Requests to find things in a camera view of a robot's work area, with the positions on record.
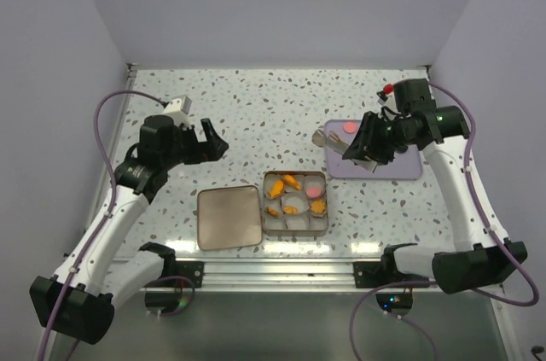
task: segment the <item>purple tray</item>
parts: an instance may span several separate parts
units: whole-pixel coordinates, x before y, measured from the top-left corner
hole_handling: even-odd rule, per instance
[[[343,124],[349,121],[356,122],[357,125],[361,122],[360,120],[331,119],[324,124],[324,133],[328,135],[330,132],[335,132],[345,143],[351,144],[356,134],[349,134],[343,130]],[[326,167],[330,176],[338,179],[415,180],[423,174],[423,165],[416,146],[410,146],[403,154],[395,154],[393,162],[386,166],[379,166],[374,173],[355,166],[350,160],[342,160],[340,154],[326,148]]]

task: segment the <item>orange object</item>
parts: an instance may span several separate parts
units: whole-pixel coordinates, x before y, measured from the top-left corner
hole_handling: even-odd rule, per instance
[[[282,180],[277,180],[275,183],[273,183],[273,186],[271,186],[271,190],[270,190],[271,199],[275,199],[276,197],[280,196],[283,191],[284,191],[284,182]]]
[[[282,210],[286,214],[298,214],[298,209],[296,209],[294,206],[285,206]]]
[[[280,213],[277,210],[275,210],[273,207],[266,207],[265,211],[271,216],[273,216],[274,218],[278,218],[280,215]]]
[[[298,181],[295,179],[292,175],[284,175],[282,177],[282,181],[286,183],[291,188],[294,188],[296,190],[301,190],[301,186],[299,185]]]
[[[311,203],[311,211],[316,214],[323,214],[326,211],[326,202],[313,201]]]

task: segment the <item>brown divided box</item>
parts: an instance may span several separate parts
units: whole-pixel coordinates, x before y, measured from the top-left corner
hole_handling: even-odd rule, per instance
[[[269,194],[271,187],[284,175],[291,175],[300,184],[301,190],[296,190],[288,185],[275,198]],[[322,193],[315,199],[307,197],[305,191],[310,186],[322,188]],[[264,223],[262,229],[268,236],[297,236],[320,237],[328,230],[328,199],[326,177],[322,172],[314,171],[269,171],[264,176]],[[326,203],[326,211],[316,214],[311,211],[313,201],[322,200]],[[267,208],[279,214],[274,217],[268,213]],[[287,214],[283,211],[286,207],[295,207],[298,214]]]

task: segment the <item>pink round object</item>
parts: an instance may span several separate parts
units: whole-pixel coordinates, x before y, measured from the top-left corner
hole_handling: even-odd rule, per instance
[[[310,199],[315,199],[321,195],[322,190],[318,186],[312,186],[308,190],[306,190],[305,193]]]
[[[345,122],[343,124],[343,130],[347,133],[356,133],[356,131],[358,131],[358,125],[355,122]]]

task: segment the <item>robotic arm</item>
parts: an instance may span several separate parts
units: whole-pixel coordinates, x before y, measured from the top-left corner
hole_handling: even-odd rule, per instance
[[[450,215],[454,251],[442,252],[413,243],[386,247],[375,276],[381,283],[402,281],[408,275],[432,278],[447,294],[506,280],[515,267],[491,237],[467,187],[468,169],[463,164],[463,155],[469,129],[461,109],[438,108],[426,79],[398,82],[393,86],[393,96],[383,99],[389,102],[394,99],[398,111],[387,108],[386,112],[383,108],[380,114],[364,114],[343,158],[386,165],[393,161],[395,152],[416,145],[438,179]],[[469,174],[491,229],[517,261],[523,263],[526,247],[523,242],[509,240],[491,207],[472,157]]]
[[[95,344],[106,334],[116,308],[149,282],[177,274],[174,250],[156,243],[142,246],[119,271],[107,271],[131,226],[166,183],[168,171],[180,164],[219,160],[229,148],[209,119],[201,120],[206,141],[198,142],[189,123],[190,105],[186,96],[176,98],[162,114],[144,120],[139,142],[129,148],[115,170],[113,210],[109,212],[104,202],[82,240],[53,276],[35,279],[30,295],[42,326],[46,326],[65,288],[53,330]],[[108,191],[106,201],[112,192]],[[83,259],[75,268],[74,260],[83,251]]]

